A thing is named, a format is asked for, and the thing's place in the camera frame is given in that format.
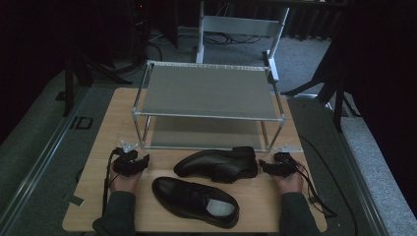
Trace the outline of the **grey tape strip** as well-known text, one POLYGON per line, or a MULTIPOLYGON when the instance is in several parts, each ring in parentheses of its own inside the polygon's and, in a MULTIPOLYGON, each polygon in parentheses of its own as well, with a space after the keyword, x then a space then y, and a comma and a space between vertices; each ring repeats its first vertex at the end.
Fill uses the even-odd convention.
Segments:
POLYGON ((69 194, 64 195, 62 197, 62 200, 66 203, 73 204, 78 207, 81 207, 83 203, 85 202, 83 199, 74 195, 69 195, 69 194))

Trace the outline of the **grey two-tier shoe rack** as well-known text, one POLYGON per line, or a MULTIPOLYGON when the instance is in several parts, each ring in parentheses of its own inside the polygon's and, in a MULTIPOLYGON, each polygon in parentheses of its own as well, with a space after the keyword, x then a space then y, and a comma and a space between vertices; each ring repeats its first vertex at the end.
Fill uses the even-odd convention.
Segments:
POLYGON ((132 109, 142 148, 270 151, 286 117, 266 66, 149 61, 132 109))

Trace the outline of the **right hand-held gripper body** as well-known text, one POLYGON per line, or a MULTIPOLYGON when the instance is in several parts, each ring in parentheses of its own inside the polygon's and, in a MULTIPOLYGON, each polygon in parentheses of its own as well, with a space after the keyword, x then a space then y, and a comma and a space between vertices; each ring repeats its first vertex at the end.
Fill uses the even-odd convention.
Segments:
POLYGON ((298 171, 299 163, 292 157, 294 152, 302 152, 300 147, 284 145, 275 147, 273 159, 277 164, 277 176, 288 177, 298 171))

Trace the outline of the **silver metal frame stand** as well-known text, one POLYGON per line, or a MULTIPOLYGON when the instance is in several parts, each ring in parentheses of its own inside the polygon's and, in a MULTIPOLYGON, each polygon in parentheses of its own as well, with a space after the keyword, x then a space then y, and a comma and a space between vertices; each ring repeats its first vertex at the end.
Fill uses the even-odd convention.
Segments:
POLYGON ((279 75, 274 56, 285 27, 288 13, 289 8, 286 7, 277 21, 210 16, 205 14, 205 2, 201 1, 199 13, 199 44, 197 47, 196 62, 204 62, 204 35, 206 32, 272 37, 273 41, 270 50, 265 52, 264 58, 266 65, 270 68, 271 77, 278 82, 279 75))

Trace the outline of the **person's left hand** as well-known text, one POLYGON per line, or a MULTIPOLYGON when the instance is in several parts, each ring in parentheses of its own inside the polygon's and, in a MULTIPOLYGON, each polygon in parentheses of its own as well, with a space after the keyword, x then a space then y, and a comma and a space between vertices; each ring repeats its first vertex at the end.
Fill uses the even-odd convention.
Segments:
POLYGON ((142 176, 142 173, 139 172, 136 175, 132 175, 130 177, 126 177, 123 175, 119 175, 113 170, 113 167, 110 167, 110 181, 109 181, 109 189, 110 192, 128 192, 132 194, 136 194, 137 186, 139 180, 142 176))

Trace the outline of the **black tripod stand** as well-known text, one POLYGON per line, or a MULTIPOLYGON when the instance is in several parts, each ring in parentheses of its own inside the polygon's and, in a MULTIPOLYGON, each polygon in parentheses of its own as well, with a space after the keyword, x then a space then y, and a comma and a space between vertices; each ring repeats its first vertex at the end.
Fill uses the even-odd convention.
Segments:
POLYGON ((65 102, 65 108, 63 112, 64 117, 68 117, 75 106, 74 78, 77 78, 83 87, 92 86, 93 78, 90 72, 90 68, 95 69, 99 72, 99 74, 117 84, 131 84, 131 82, 118 77, 109 69, 106 69, 104 66, 94 62, 81 51, 76 50, 74 52, 70 52, 66 56, 64 64, 64 90, 57 96, 59 100, 63 100, 65 102))
POLYGON ((297 88, 285 91, 283 94, 295 96, 304 90, 310 89, 318 84, 323 84, 323 87, 318 93, 318 100, 321 103, 326 103, 335 96, 332 122, 335 129, 341 133, 342 106, 346 100, 344 93, 347 76, 346 62, 341 58, 337 46, 332 43, 319 63, 313 78, 297 88))

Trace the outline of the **person's right hand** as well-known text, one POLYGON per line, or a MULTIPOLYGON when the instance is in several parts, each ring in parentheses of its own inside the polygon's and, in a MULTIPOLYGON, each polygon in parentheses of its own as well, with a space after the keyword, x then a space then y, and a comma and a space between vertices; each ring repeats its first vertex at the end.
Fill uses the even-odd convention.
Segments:
POLYGON ((281 195, 288 193, 301 193, 304 181, 299 173, 293 173, 287 177, 271 175, 272 180, 281 195))

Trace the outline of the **black leather shoe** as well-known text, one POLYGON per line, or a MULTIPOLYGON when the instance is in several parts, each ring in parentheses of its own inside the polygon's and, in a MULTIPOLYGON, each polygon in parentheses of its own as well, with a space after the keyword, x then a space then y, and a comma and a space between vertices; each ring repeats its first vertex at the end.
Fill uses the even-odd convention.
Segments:
POLYGON ((226 192, 172 177, 157 177, 151 189, 161 205, 176 216, 197 219, 220 228, 232 228, 240 207, 226 192))
POLYGON ((240 179, 255 178, 258 164, 252 147, 207 149, 184 158, 173 171, 180 177, 205 177, 215 183, 231 184, 240 179))

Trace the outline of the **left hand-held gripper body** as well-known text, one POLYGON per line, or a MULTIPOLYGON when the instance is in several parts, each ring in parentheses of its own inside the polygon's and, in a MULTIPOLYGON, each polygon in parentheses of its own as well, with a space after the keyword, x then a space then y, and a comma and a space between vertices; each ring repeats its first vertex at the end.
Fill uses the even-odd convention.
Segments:
POLYGON ((113 163, 113 170, 126 177, 132 176, 132 167, 138 163, 138 144, 129 144, 125 141, 121 141, 121 147, 116 149, 118 157, 113 163))

